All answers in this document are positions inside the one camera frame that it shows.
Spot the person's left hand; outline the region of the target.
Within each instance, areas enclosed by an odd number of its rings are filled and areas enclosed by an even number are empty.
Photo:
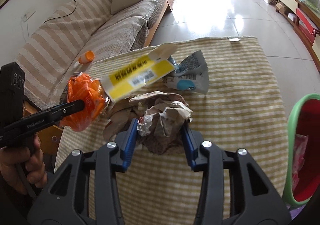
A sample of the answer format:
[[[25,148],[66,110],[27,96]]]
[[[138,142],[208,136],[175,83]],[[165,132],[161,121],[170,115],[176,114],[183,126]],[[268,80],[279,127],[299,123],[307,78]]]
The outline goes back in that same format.
[[[24,186],[17,166],[24,165],[27,170],[27,181],[37,188],[43,188],[47,183],[47,173],[43,162],[43,151],[39,137],[33,137],[34,153],[30,154],[27,147],[1,149],[1,174],[4,180],[17,192],[26,195]]]

